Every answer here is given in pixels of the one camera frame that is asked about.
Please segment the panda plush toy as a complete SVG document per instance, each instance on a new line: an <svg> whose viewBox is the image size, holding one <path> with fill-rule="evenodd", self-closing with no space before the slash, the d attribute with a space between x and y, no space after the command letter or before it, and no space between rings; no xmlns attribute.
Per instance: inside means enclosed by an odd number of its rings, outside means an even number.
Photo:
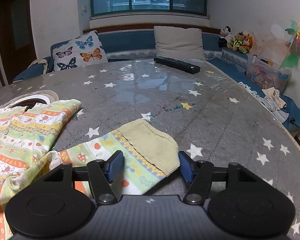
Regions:
<svg viewBox="0 0 300 240"><path fill-rule="evenodd" d="M226 25L220 31L220 37L218 39L218 46L219 48L226 47L227 44L230 42L231 38L231 28Z"/></svg>

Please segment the beige cushion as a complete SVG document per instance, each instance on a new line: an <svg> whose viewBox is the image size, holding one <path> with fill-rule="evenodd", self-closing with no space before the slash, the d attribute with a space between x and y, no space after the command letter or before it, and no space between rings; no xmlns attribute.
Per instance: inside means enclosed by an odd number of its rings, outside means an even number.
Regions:
<svg viewBox="0 0 300 240"><path fill-rule="evenodd" d="M155 26L154 38L156 56L205 60L200 29Z"/></svg>

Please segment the patterned green children's garment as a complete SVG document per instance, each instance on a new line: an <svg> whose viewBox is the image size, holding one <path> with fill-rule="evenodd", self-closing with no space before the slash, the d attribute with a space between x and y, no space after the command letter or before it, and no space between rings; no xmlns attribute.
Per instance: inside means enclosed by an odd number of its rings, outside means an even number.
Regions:
<svg viewBox="0 0 300 240"><path fill-rule="evenodd" d="M109 159L121 151L125 165L111 186L115 196L142 195L180 165L178 145L168 134L136 119L100 135L78 119L76 99L0 109L0 239L9 239L5 207L12 197L57 166Z"/></svg>

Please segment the colourful paper pinwheel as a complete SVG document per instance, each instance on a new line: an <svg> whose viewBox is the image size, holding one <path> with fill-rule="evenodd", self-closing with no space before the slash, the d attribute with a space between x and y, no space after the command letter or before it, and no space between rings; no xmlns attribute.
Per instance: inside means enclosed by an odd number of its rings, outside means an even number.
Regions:
<svg viewBox="0 0 300 240"><path fill-rule="evenodd" d="M293 68L298 65L300 58L300 56L297 55L298 49L300 48L300 22L291 20L291 25L285 29L285 32L290 36L290 40L287 43L287 54L280 68Z"/></svg>

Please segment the yellow plush toy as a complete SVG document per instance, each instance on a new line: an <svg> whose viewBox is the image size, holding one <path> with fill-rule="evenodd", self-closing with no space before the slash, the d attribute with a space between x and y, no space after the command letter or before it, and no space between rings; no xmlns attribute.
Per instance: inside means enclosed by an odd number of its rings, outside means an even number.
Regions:
<svg viewBox="0 0 300 240"><path fill-rule="evenodd" d="M244 41L246 35L243 32L237 33L234 37L230 38L230 41L227 43L227 47L233 51L242 51L244 48Z"/></svg>

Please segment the clear plastic toy box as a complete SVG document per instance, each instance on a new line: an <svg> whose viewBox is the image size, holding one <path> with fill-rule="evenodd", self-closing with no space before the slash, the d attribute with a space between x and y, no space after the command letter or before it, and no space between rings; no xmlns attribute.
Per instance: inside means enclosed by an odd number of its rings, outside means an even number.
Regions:
<svg viewBox="0 0 300 240"><path fill-rule="evenodd" d="M292 72L280 68L276 63L248 55L246 76L262 89L274 87L282 94L292 77Z"/></svg>

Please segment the black long remote bar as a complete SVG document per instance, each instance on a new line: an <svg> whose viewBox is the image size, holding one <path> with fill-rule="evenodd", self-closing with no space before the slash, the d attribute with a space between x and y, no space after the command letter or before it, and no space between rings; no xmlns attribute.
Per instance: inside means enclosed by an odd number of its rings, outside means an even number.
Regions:
<svg viewBox="0 0 300 240"><path fill-rule="evenodd" d="M168 58L168 57L155 57L154 58L155 63L163 64L165 66L181 70L183 72L189 73L189 74L197 74L200 72L200 67L197 65L187 63L184 61Z"/></svg>

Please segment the round table induction cooker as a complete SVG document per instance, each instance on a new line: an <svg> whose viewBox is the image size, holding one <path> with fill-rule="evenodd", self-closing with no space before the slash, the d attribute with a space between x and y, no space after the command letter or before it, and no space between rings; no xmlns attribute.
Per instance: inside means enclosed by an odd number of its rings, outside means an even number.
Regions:
<svg viewBox="0 0 300 240"><path fill-rule="evenodd" d="M41 90L32 93L17 96L6 103L0 105L0 108L13 108L17 106L33 108L37 103L50 104L58 101L59 97L56 92L52 90Z"/></svg>

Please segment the folded cloths on bench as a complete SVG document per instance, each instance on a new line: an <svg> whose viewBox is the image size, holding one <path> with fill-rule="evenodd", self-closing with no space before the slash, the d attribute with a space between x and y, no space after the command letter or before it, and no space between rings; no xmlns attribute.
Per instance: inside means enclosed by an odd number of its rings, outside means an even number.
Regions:
<svg viewBox="0 0 300 240"><path fill-rule="evenodd" d="M262 103L279 122L284 123L288 119L289 114L283 111L287 104L280 98L280 91L274 87L270 87L268 89L262 89L262 93L264 97L259 99L260 103Z"/></svg>

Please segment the dark wooden door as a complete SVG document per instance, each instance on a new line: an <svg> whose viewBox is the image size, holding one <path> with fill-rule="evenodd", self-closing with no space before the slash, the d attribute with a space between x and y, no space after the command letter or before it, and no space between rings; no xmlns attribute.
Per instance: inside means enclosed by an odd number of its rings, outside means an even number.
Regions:
<svg viewBox="0 0 300 240"><path fill-rule="evenodd" d="M8 83L36 59L30 0L0 0L0 56Z"/></svg>

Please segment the butterfly print pillow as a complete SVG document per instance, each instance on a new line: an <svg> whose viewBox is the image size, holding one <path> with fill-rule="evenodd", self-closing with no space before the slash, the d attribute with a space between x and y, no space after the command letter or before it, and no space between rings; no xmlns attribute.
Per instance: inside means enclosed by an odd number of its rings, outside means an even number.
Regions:
<svg viewBox="0 0 300 240"><path fill-rule="evenodd" d="M57 44L51 55L55 72L108 62L97 31Z"/></svg>

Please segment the blue bench sofa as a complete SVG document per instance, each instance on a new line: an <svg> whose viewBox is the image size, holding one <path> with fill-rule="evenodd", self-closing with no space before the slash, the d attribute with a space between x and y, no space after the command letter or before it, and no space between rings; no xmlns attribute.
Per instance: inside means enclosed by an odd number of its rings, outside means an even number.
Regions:
<svg viewBox="0 0 300 240"><path fill-rule="evenodd" d="M109 62L152 59L155 57L155 37L153 30L120 31L116 33L99 34L103 49ZM248 79L247 55L231 53L218 45L219 37L216 34L202 33L203 50L207 61L232 77L235 81L242 81L258 95L262 95L261 87ZM288 119L283 123L290 132L300 131L300 109L289 97L280 96L287 106L283 109Z"/></svg>

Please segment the striped blanket on sofa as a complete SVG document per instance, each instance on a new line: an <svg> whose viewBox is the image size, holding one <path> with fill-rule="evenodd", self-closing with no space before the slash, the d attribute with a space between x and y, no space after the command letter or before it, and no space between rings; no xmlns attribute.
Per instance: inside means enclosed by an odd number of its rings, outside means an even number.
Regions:
<svg viewBox="0 0 300 240"><path fill-rule="evenodd" d="M48 61L46 59L34 60L27 68L32 75L43 75L48 71Z"/></svg>

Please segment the orange plush toy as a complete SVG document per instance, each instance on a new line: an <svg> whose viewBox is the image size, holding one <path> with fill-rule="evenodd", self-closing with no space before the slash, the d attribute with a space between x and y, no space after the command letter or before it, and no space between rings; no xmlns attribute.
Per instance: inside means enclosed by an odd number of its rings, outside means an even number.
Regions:
<svg viewBox="0 0 300 240"><path fill-rule="evenodd" d="M248 34L243 41L243 50L248 53L253 46L253 37Z"/></svg>

